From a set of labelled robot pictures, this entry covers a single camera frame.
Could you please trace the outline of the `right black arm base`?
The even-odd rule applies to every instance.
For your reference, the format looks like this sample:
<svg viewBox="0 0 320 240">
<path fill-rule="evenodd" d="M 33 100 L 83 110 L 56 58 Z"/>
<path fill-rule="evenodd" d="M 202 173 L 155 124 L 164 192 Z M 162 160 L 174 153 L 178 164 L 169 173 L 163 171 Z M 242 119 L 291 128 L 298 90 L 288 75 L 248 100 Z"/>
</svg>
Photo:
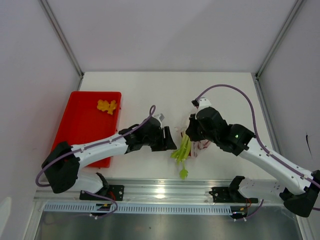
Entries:
<svg viewBox="0 0 320 240">
<path fill-rule="evenodd" d="M 246 198 L 237 190 L 229 190 L 224 186 L 212 187 L 208 193 L 212 196 L 214 203 L 257 204 L 259 202 L 257 198 Z"/>
</svg>

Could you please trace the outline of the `green white toy celery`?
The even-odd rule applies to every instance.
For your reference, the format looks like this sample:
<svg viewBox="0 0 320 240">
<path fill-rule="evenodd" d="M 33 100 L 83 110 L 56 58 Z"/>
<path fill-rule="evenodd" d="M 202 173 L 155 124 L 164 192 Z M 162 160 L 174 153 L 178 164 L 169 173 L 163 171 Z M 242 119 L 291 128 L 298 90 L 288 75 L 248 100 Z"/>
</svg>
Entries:
<svg viewBox="0 0 320 240">
<path fill-rule="evenodd" d="M 172 159 L 175 159 L 175 162 L 177 166 L 181 166 L 181 170 L 179 172 L 179 177 L 182 180 L 185 180 L 188 177 L 188 170 L 186 169 L 185 161 L 189 157 L 189 154 L 191 153 L 191 140 L 188 135 L 185 133 L 182 135 L 180 148 L 177 150 L 174 150 L 170 157 Z"/>
</svg>

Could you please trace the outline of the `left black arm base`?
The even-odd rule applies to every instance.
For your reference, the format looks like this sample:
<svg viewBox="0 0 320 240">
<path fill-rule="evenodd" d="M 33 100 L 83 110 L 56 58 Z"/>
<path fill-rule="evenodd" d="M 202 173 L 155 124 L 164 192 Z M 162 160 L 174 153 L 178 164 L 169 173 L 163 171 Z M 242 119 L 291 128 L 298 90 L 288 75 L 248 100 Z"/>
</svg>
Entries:
<svg viewBox="0 0 320 240">
<path fill-rule="evenodd" d="M 102 201 L 105 200 L 104 198 L 101 198 L 100 196 L 112 199 L 114 201 L 123 201 L 125 193 L 125 186 L 124 185 L 109 185 L 109 188 L 103 187 L 101 190 L 99 190 L 97 193 L 95 193 L 97 196 L 93 196 L 92 194 L 88 194 L 85 191 L 81 191 L 79 195 L 79 199 L 82 201 Z"/>
</svg>

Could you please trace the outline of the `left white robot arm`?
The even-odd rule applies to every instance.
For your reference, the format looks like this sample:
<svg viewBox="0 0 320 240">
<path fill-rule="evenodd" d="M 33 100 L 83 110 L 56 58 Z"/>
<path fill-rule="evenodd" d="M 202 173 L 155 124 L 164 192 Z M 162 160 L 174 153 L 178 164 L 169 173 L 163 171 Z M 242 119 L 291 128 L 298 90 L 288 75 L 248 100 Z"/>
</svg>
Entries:
<svg viewBox="0 0 320 240">
<path fill-rule="evenodd" d="M 150 147 L 153 152 L 176 150 L 169 126 L 163 126 L 159 117 L 150 117 L 118 133 L 89 143 L 70 145 L 60 142 L 41 165 L 53 193 L 68 190 L 87 191 L 97 200 L 108 196 L 109 188 L 101 174 L 87 174 L 83 168 L 100 160 L 139 151 Z"/>
</svg>

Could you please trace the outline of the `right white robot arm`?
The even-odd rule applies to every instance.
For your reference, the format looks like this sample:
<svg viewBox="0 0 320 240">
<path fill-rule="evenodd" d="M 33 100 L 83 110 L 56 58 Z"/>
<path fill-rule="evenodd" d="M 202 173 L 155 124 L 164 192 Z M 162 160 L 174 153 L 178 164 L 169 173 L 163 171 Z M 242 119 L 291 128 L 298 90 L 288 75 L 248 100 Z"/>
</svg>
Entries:
<svg viewBox="0 0 320 240">
<path fill-rule="evenodd" d="M 303 218 L 310 216 L 320 193 L 320 172 L 302 169 L 259 142 L 257 134 L 240 124 L 227 124 L 220 113 L 205 107 L 189 117 L 186 134 L 193 142 L 207 140 L 222 151 L 239 156 L 260 167 L 275 181 L 252 180 L 236 176 L 227 193 L 211 191 L 214 202 L 242 203 L 245 199 L 283 203 Z"/>
</svg>

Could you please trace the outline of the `clear zip top bag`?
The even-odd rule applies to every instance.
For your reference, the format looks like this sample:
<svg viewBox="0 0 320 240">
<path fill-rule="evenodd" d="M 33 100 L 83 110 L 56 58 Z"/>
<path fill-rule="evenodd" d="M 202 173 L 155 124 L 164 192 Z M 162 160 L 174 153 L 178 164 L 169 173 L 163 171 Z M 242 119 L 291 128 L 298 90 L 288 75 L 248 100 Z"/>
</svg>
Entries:
<svg viewBox="0 0 320 240">
<path fill-rule="evenodd" d="M 174 127 L 175 131 L 180 135 L 180 138 L 182 139 L 183 135 L 186 133 L 186 130 L 189 126 L 190 120 L 189 117 L 192 114 L 195 114 L 197 112 L 196 107 L 192 107 L 190 111 L 183 115 L 183 117 L 180 119 L 180 122 L 178 125 Z M 191 142 L 191 148 L 190 148 L 190 153 L 189 157 L 195 160 L 201 153 L 203 153 L 210 145 L 212 142 L 209 140 L 199 140 L 199 141 L 192 141 Z"/>
</svg>

